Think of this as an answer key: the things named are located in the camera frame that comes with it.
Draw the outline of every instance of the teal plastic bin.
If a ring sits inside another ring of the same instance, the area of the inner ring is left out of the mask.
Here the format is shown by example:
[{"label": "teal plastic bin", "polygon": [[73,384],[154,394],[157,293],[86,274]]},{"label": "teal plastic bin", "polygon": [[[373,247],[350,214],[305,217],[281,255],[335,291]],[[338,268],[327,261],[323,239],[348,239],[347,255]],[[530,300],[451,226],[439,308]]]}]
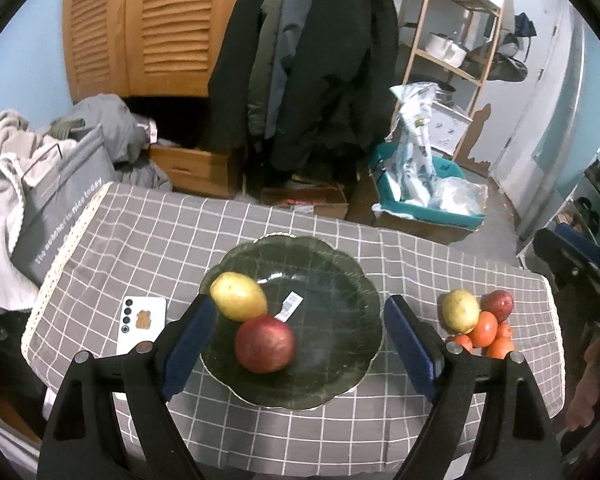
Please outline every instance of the teal plastic bin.
[{"label": "teal plastic bin", "polygon": [[[380,205],[382,209],[388,212],[411,215],[415,220],[429,224],[454,226],[469,231],[475,231],[484,221],[484,215],[459,215],[448,213],[429,207],[405,204],[396,202],[389,187],[384,171],[384,161],[389,159],[395,152],[396,146],[388,143],[380,144],[375,148],[369,158],[369,167],[376,181],[378,195],[380,196]],[[433,156],[433,167],[439,178],[455,176],[464,179],[464,173],[460,167],[451,160],[446,160],[441,156]]]}]

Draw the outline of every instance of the tablecloth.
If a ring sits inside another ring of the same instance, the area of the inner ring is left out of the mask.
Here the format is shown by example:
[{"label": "tablecloth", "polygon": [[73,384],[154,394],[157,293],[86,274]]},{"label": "tablecloth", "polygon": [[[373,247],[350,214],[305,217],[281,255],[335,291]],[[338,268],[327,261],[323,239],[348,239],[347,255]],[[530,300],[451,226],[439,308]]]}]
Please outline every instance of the tablecloth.
[{"label": "tablecloth", "polygon": [[[57,391],[80,349],[115,354],[123,296],[162,296],[178,319],[206,271],[236,244],[265,234],[312,235],[353,256],[384,300],[403,294],[420,319],[438,322],[438,298],[454,288],[504,288],[516,348],[528,360],[551,416],[564,403],[564,354],[546,279],[407,234],[285,210],[176,193],[104,186],[80,216],[46,277],[22,340],[36,374]],[[116,400],[123,437],[139,442],[128,405]],[[475,396],[459,452],[468,452],[484,396]],[[304,412],[269,410],[237,399],[198,362],[168,404],[199,462],[254,472],[311,476],[395,470],[430,405],[410,383],[386,340],[354,390]]]}]

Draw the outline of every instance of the louvered panel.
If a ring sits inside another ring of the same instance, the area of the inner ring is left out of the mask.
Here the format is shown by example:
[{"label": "louvered panel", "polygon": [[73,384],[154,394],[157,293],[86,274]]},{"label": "louvered panel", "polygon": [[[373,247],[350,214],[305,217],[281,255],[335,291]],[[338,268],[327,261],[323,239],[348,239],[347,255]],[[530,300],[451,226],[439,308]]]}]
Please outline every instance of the louvered panel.
[{"label": "louvered panel", "polygon": [[205,73],[211,7],[212,0],[142,0],[144,71]]},{"label": "louvered panel", "polygon": [[109,76],[107,0],[72,0],[71,40],[78,85]]}]

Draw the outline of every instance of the brown stain on door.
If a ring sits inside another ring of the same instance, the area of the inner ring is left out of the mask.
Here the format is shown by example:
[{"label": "brown stain on door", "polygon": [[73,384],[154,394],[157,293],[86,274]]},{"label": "brown stain on door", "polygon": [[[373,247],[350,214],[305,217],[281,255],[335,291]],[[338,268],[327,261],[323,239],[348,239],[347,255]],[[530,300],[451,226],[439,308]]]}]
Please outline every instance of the brown stain on door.
[{"label": "brown stain on door", "polygon": [[487,160],[477,162],[474,158],[469,158],[469,153],[471,153],[472,147],[478,141],[478,137],[480,137],[484,128],[484,123],[489,117],[491,117],[491,104],[487,103],[482,110],[476,110],[474,120],[469,124],[460,149],[456,153],[456,162],[460,166],[481,176],[488,176],[491,163]]}]

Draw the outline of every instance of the plate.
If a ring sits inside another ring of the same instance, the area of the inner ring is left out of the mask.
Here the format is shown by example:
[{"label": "plate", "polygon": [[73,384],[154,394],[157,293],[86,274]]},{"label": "plate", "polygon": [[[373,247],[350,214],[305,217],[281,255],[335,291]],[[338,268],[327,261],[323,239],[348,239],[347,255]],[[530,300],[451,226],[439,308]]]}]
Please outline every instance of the plate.
[{"label": "plate", "polygon": [[292,292],[302,303],[287,323],[296,338],[291,363],[254,374],[234,354],[239,322],[222,315],[202,351],[209,373],[245,402],[266,408],[310,410],[348,392],[365,377],[382,345],[378,292],[348,254],[313,237],[268,235],[239,245],[211,268],[200,285],[209,293],[223,272],[250,276],[275,316]]}]

